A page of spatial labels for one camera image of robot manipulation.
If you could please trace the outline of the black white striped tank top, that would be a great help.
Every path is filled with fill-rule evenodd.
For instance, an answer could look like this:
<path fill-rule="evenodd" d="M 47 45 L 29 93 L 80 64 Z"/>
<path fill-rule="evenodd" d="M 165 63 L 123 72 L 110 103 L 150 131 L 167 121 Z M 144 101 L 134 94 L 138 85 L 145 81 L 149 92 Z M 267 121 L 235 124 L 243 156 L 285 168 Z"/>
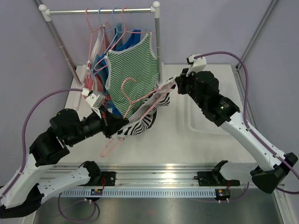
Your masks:
<path fill-rule="evenodd" d="M 175 77 L 169 78 L 154 93 L 142 100 L 141 106 L 128 117 L 129 124 L 120 129 L 113 137 L 124 139 L 127 136 L 139 135 L 150 129 L 156 120 L 157 109 L 170 104 L 170 92 L 175 87 Z"/>

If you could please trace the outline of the bright blue tank top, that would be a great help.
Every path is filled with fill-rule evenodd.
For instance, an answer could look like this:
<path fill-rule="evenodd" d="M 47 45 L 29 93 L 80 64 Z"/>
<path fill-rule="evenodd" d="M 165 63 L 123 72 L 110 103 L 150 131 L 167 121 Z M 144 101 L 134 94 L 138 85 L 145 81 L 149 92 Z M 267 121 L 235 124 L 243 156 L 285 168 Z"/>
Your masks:
<path fill-rule="evenodd" d="M 138 44 L 141 41 L 141 34 L 139 33 L 139 32 L 141 32 L 141 30 L 140 29 L 134 29 L 133 31 L 135 33 L 131 33 L 130 37 L 128 38 L 128 40 L 125 43 L 122 43 L 122 40 L 120 40 L 116 44 L 116 46 L 113 48 L 113 50 L 114 51 L 123 51 L 125 49 L 128 49 L 128 48 L 133 47 L 136 44 Z M 106 75 L 101 75 L 100 76 L 101 79 L 102 79 L 103 84 L 106 84 L 106 82 L 107 82 L 107 78 L 108 78 L 108 75 L 109 75 L 108 68 L 105 68 L 105 72 L 106 72 Z M 112 99 L 109 96 L 106 89 L 105 89 L 105 94 L 107 96 L 106 108 L 111 109 L 113 114 L 122 116 L 122 114 L 117 110 L 117 108 L 113 104 Z"/>

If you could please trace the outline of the green white striped tank top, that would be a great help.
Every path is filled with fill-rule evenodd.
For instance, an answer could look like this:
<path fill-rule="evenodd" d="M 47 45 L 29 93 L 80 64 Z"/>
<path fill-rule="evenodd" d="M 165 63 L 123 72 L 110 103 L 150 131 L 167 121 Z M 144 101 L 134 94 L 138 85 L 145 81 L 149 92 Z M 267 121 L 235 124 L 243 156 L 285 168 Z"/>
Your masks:
<path fill-rule="evenodd" d="M 152 33 L 146 33 L 128 49 L 108 51 L 105 61 L 108 67 L 105 88 L 118 112 L 129 118 L 145 102 L 145 99 L 136 100 L 156 87 L 158 62 L 152 50 Z"/>

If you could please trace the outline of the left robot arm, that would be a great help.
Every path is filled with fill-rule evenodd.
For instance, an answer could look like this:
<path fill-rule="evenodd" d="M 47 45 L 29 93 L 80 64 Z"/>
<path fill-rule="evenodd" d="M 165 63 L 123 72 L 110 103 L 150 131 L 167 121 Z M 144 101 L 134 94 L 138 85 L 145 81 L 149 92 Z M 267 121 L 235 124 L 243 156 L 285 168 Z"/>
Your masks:
<path fill-rule="evenodd" d="M 101 109 L 79 119 L 73 109 L 63 109 L 50 120 L 50 127 L 40 134 L 29 148 L 25 164 L 14 179 L 0 189 L 0 217 L 25 217 L 35 212 L 52 197 L 80 185 L 95 186 L 102 171 L 94 161 L 85 161 L 75 171 L 41 182 L 40 178 L 61 158 L 70 153 L 68 147 L 98 133 L 110 138 L 129 123 L 128 119 Z"/>

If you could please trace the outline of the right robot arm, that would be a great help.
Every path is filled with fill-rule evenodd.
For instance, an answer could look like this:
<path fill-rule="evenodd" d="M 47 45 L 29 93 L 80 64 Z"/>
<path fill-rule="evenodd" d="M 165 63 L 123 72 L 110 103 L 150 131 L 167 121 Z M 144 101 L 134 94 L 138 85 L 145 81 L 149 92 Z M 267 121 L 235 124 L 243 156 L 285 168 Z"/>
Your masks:
<path fill-rule="evenodd" d="M 294 153 L 285 153 L 271 144 L 249 122 L 240 108 L 220 94 L 219 80 L 209 71 L 191 75 L 187 69 L 175 78 L 178 94 L 191 97 L 206 119 L 229 133 L 255 159 L 254 163 L 219 162 L 212 170 L 218 185 L 226 181 L 252 182 L 261 191 L 271 194 L 293 171 L 298 161 Z"/>

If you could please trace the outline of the red white striped tank top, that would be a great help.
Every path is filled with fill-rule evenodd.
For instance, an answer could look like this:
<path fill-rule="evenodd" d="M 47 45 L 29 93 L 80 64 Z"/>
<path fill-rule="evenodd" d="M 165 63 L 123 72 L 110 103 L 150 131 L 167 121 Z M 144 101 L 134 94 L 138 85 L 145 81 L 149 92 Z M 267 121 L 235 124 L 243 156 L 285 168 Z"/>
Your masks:
<path fill-rule="evenodd" d="M 99 75 L 91 76 L 87 69 L 85 72 L 84 87 L 89 89 L 90 91 L 98 90 L 102 93 L 104 92 L 104 86 Z"/>

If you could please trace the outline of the teal blue tank top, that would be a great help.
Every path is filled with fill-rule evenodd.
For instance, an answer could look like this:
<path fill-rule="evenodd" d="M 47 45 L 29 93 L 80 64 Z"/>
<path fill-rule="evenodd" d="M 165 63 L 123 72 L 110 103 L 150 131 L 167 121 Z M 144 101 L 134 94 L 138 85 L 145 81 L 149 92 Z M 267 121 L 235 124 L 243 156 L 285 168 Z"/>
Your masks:
<path fill-rule="evenodd" d="M 106 47 L 104 53 L 101 55 L 100 59 L 102 59 L 108 53 L 109 50 L 116 50 L 117 48 L 119 48 L 123 45 L 122 40 L 121 40 L 121 35 L 123 33 L 124 33 L 123 23 L 119 22 L 115 25 L 114 37 L 112 39 L 112 42 L 110 44 L 108 44 L 108 46 Z"/>

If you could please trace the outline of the white plastic basket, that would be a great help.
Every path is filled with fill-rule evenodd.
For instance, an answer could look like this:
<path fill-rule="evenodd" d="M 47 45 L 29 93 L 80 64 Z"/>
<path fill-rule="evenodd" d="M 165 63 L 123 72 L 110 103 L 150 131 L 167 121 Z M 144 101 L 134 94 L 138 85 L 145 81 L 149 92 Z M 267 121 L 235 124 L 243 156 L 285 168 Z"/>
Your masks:
<path fill-rule="evenodd" d="M 229 136 L 229 133 L 209 121 L 191 98 L 187 99 L 187 125 L 195 133 Z"/>

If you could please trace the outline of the white and chrome clothes rack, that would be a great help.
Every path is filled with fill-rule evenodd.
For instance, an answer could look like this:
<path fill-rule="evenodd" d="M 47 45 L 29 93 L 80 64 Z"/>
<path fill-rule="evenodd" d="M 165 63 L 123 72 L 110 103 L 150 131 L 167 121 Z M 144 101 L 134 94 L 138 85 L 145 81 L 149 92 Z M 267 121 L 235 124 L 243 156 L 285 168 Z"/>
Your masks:
<path fill-rule="evenodd" d="M 60 51 L 71 71 L 72 83 L 71 87 L 83 87 L 84 72 L 83 69 L 86 66 L 80 65 L 79 68 L 75 66 L 72 61 L 70 54 L 68 53 L 57 29 L 52 22 L 53 15 L 71 15 L 71 14 L 134 14 L 134 13 L 152 13 L 155 19 L 155 33 L 156 33 L 156 50 L 158 57 L 158 83 L 160 84 L 163 80 L 162 74 L 162 55 L 161 55 L 161 35 L 160 35 L 160 2 L 154 1 L 152 6 L 149 8 L 126 8 L 126 9 L 91 9 L 91 10 L 50 10 L 48 7 L 42 3 L 41 0 L 36 0 L 35 3 L 42 14 L 52 36 L 54 37 Z"/>

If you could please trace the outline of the aluminium mounting rail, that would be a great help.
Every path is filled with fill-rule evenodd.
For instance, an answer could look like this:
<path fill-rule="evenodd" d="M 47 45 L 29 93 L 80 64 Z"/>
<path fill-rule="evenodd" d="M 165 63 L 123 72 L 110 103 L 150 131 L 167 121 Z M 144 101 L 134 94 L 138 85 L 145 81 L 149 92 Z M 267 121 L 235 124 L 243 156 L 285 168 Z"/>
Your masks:
<path fill-rule="evenodd" d="M 217 163 L 183 163 L 183 164 L 117 164 L 97 163 L 102 171 L 116 172 L 116 188 L 125 187 L 154 187 L 154 188 L 183 188 L 198 187 L 198 181 L 194 179 L 199 171 L 210 171 Z M 249 172 L 257 167 L 253 163 L 237 163 L 232 168 L 247 171 L 246 179 L 241 177 L 241 186 L 249 180 Z M 79 163 L 58 163 L 54 168 L 42 175 L 41 181 L 50 181 L 75 171 Z"/>

